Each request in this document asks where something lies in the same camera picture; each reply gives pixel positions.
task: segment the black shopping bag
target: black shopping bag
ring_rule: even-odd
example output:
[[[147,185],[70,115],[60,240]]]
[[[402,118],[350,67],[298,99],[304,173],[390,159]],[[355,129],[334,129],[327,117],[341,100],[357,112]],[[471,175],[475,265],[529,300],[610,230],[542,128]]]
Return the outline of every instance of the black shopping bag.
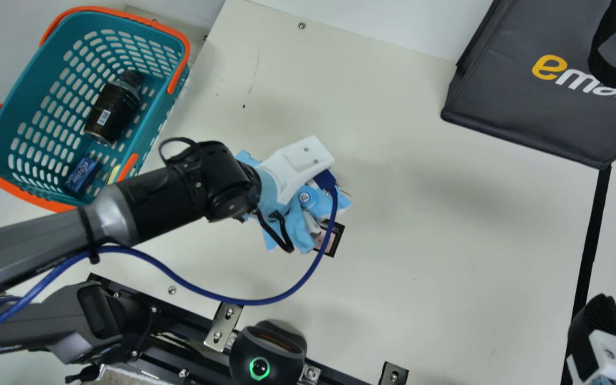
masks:
[[[442,118],[606,168],[616,159],[616,0],[494,0]]]

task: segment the barcode label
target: barcode label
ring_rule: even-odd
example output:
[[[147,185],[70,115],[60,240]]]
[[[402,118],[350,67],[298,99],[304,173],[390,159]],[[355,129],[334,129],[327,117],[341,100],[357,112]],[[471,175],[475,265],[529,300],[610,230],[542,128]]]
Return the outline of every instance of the barcode label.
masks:
[[[110,116],[111,116],[111,112],[109,110],[103,110],[103,112],[101,112],[101,116],[98,117],[98,120],[96,120],[96,124],[98,125],[106,124],[106,120],[108,120],[108,117]]]

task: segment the orange basket handle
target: orange basket handle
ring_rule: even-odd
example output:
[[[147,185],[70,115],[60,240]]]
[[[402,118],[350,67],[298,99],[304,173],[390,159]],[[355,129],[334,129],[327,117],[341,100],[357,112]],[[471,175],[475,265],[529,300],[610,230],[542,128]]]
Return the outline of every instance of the orange basket handle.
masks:
[[[31,204],[37,205],[41,208],[46,208],[47,210],[61,212],[61,211],[72,210],[75,208],[71,205],[48,201],[46,199],[42,199],[36,195],[33,195],[27,191],[20,190],[18,186],[16,186],[13,183],[8,182],[2,177],[0,177],[0,188],[10,193],[11,195],[14,195],[17,198],[25,200],[25,202],[30,202]]]
[[[42,44],[44,44],[44,41],[47,40],[47,37],[49,37],[49,35],[51,34],[51,32],[53,32],[54,29],[56,29],[56,27],[59,25],[59,23],[61,22],[61,20],[63,20],[63,18],[65,18],[67,15],[73,13],[73,12],[81,12],[81,11],[94,11],[94,12],[101,12],[101,13],[105,13],[105,14],[111,14],[113,16],[117,16],[117,17],[122,17],[124,19],[129,19],[132,21],[136,21],[136,22],[141,22],[141,24],[145,24],[145,25],[149,25],[149,27],[153,27],[155,29],[158,29],[159,31],[165,32],[168,35],[172,35],[174,37],[177,37],[179,39],[179,41],[182,42],[182,44],[184,44],[184,55],[182,56],[182,59],[180,61],[180,64],[178,65],[178,69],[175,70],[175,72],[173,73],[173,78],[171,79],[171,83],[168,85],[168,94],[172,95],[175,92],[175,88],[178,86],[178,81],[180,78],[180,75],[182,74],[182,71],[184,70],[184,66],[186,66],[187,64],[187,60],[189,59],[189,39],[184,36],[184,34],[182,34],[182,32],[170,28],[166,25],[162,25],[159,24],[158,22],[155,22],[153,20],[149,20],[146,19],[144,17],[140,17],[137,16],[135,14],[130,14],[127,12],[123,12],[123,11],[118,11],[118,10],[113,10],[111,8],[105,8],[105,7],[75,7],[75,8],[71,8],[70,10],[67,10],[66,12],[63,12],[62,14],[58,15],[58,17],[56,17],[56,19],[54,19],[54,21],[51,23],[51,25],[49,25],[49,28],[47,28],[47,31],[44,32],[44,36],[42,36],[42,39],[40,41],[40,47],[42,46]]]

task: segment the teal plastic basket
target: teal plastic basket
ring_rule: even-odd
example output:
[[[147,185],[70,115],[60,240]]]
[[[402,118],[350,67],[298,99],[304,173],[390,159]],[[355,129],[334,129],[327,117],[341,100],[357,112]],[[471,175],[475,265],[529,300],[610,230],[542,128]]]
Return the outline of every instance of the teal plastic basket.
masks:
[[[0,187],[63,211],[135,175],[189,74],[189,51],[180,32],[126,12],[79,7],[59,15],[0,105]],[[113,146],[83,135],[103,86],[128,69],[144,76],[134,120]],[[64,182],[83,156],[101,171],[76,195]]]

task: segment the green led light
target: green led light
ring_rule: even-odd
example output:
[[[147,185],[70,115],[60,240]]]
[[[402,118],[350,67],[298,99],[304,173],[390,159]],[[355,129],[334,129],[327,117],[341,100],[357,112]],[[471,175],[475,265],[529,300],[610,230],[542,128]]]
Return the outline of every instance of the green led light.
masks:
[[[263,360],[263,361],[265,361],[265,363],[267,364],[267,370],[266,370],[266,372],[265,372],[265,373],[263,373],[263,375],[257,375],[256,373],[254,373],[254,372],[253,372],[253,366],[254,366],[254,364],[256,363],[256,361],[258,361],[258,360]],[[254,359],[253,359],[253,360],[249,363],[249,373],[250,373],[250,375],[251,375],[251,378],[253,378],[253,379],[254,379],[254,380],[256,380],[256,381],[263,380],[263,378],[266,378],[267,376],[269,376],[269,375],[270,375],[270,368],[269,368],[269,367],[270,367],[270,363],[269,363],[269,362],[268,362],[265,358],[262,358],[262,357],[256,357],[256,358],[254,358]]]

